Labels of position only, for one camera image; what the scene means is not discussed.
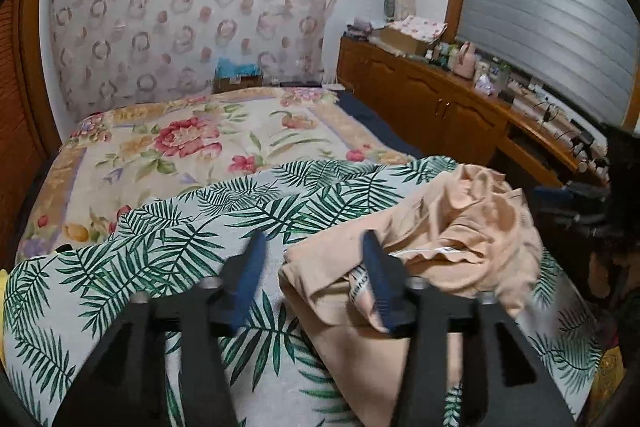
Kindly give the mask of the pink thermos jug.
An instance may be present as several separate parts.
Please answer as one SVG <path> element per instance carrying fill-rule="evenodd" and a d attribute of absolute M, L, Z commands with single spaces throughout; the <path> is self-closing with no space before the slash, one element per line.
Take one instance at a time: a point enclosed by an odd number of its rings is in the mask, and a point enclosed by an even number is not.
<path fill-rule="evenodd" d="M 472 79 L 475 74 L 476 47 L 472 42 L 465 42 L 458 49 L 452 71 L 454 75 L 465 79 Z"/>

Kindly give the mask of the small round white fan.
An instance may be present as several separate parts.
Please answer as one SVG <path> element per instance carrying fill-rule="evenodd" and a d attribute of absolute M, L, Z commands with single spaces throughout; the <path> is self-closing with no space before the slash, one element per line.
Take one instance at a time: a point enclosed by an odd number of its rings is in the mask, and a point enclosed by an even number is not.
<path fill-rule="evenodd" d="M 393 20 L 396 11 L 396 0 L 384 0 L 383 11 L 386 20 Z"/>

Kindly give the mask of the wooden louvered wardrobe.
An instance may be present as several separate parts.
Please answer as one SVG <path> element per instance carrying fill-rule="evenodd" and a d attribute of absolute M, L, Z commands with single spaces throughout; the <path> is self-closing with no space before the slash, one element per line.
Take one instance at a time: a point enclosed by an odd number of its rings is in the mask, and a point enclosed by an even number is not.
<path fill-rule="evenodd" d="M 39 38 L 39 0 L 1 3 L 1 266 L 11 269 L 30 210 L 61 146 Z"/>

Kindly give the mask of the peach printed t-shirt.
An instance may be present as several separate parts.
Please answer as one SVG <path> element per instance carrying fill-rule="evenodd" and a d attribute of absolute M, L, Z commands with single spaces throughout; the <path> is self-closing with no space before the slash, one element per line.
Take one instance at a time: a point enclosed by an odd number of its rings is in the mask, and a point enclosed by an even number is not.
<path fill-rule="evenodd" d="M 357 418 L 386 426 L 408 343 L 390 338 L 376 311 L 362 265 L 368 230 L 410 274 L 459 297 L 493 291 L 511 317 L 539 277 L 542 244 L 522 190 L 494 170 L 460 165 L 390 209 L 288 248 L 279 271 L 284 297 Z"/>

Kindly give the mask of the palm leaf bed sheet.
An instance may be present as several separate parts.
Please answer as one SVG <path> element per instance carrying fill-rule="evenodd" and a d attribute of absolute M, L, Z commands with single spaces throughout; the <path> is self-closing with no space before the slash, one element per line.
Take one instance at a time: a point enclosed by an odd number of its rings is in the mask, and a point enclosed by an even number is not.
<path fill-rule="evenodd" d="M 602 358 L 523 191 L 445 156 L 149 200 L 3 311 L 21 426 L 570 426 Z"/>

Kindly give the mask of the floral blanket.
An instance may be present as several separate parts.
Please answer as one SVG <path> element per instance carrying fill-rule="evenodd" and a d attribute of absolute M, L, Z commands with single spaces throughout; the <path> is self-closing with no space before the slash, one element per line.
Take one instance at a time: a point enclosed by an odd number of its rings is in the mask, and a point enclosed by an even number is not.
<path fill-rule="evenodd" d="M 54 158 L 15 262 L 100 243 L 150 198 L 299 159 L 401 165 L 421 157 L 346 91 L 247 88 L 91 115 Z"/>

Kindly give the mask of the circle patterned lace curtain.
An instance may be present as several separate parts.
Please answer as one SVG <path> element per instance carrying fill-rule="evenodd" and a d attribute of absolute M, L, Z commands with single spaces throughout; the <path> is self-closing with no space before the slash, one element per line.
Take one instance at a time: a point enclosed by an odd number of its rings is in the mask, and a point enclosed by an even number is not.
<path fill-rule="evenodd" d="M 323 76 L 336 0 L 50 0 L 52 53 L 75 119 L 210 90 L 219 62 L 276 81 Z"/>

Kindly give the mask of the cardboard box with floral cloth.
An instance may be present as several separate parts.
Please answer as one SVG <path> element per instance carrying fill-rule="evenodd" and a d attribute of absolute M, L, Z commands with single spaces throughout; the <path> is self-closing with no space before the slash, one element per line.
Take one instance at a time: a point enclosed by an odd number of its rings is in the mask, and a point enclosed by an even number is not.
<path fill-rule="evenodd" d="M 425 56 L 436 46 L 447 27 L 446 23 L 409 15 L 375 29 L 370 41 L 399 54 Z"/>

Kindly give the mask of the yellow plush toy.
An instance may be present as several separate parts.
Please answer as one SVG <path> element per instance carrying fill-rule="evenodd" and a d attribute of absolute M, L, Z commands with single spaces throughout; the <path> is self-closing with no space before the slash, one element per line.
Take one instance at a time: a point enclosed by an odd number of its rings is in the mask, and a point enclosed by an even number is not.
<path fill-rule="evenodd" d="M 0 270 L 0 361 L 2 369 L 6 368 L 6 352 L 4 352 L 4 302 L 6 301 L 6 284 L 9 273 L 5 269 Z"/>

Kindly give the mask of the grey window blind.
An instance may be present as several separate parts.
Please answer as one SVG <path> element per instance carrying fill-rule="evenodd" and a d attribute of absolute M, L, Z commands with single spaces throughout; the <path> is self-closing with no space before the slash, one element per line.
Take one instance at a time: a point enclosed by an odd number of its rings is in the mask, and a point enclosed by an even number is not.
<path fill-rule="evenodd" d="M 463 0 L 458 37 L 594 117 L 625 117 L 639 47 L 639 23 L 626 0 Z"/>

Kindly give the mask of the cardboard box with blue items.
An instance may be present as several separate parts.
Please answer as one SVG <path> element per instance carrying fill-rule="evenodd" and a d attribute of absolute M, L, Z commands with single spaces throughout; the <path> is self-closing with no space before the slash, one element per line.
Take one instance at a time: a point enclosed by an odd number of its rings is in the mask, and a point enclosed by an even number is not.
<path fill-rule="evenodd" d="M 215 68 L 213 92 L 262 87 L 263 82 L 264 74 L 257 64 L 236 64 L 228 58 L 220 58 Z"/>

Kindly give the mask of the wooden sideboard cabinet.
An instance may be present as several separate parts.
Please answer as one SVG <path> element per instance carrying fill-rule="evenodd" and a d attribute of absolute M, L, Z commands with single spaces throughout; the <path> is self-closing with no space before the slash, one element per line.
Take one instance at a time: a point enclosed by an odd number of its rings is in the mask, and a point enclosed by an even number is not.
<path fill-rule="evenodd" d="M 605 184 L 566 140 L 451 72 L 344 37 L 337 80 L 425 156 L 487 166 L 525 188 Z"/>

